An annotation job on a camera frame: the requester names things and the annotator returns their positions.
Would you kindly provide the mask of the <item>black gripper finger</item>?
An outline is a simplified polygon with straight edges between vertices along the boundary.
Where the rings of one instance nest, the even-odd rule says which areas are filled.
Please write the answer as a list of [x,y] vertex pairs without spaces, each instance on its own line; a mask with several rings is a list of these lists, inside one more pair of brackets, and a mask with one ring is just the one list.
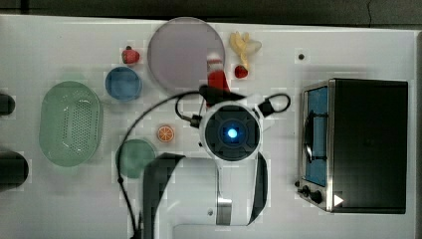
[[244,98],[242,95],[206,85],[199,88],[199,94],[204,98],[208,107],[228,101],[239,101]]

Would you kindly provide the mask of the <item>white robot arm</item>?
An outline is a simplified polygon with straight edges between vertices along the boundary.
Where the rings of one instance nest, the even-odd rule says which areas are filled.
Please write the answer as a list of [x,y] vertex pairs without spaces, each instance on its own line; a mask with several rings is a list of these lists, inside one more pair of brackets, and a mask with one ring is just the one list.
[[166,152],[146,166],[142,239],[173,239],[179,225],[247,226],[266,205],[268,169],[261,150],[270,101],[208,86],[199,95],[210,105],[193,118],[206,155]]

